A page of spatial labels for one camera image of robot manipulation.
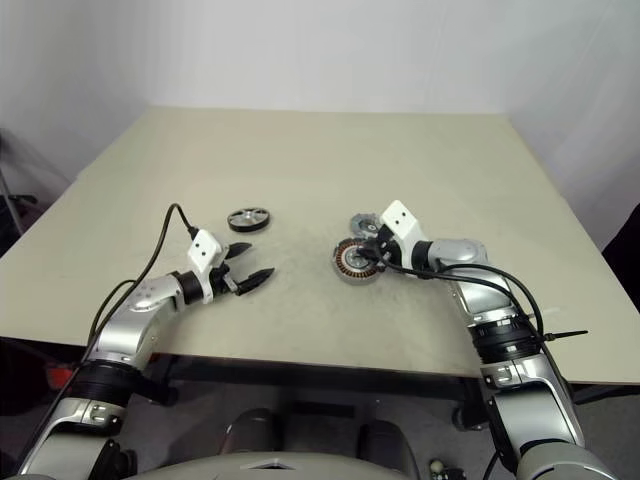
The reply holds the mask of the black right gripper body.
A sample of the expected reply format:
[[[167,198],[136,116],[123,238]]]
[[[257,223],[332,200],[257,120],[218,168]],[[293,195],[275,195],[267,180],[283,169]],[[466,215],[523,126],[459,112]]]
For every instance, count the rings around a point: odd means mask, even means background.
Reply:
[[[379,228],[374,244],[378,247],[385,260],[394,265],[401,265],[401,249],[394,233],[388,226],[382,225]]]

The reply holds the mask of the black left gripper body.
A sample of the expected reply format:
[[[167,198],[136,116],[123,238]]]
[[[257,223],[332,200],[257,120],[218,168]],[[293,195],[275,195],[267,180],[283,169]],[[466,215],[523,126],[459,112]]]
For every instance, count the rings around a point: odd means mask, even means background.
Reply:
[[[231,277],[230,267],[227,265],[227,251],[224,255],[217,255],[209,273],[209,285],[214,296],[226,293],[236,294],[237,284]]]

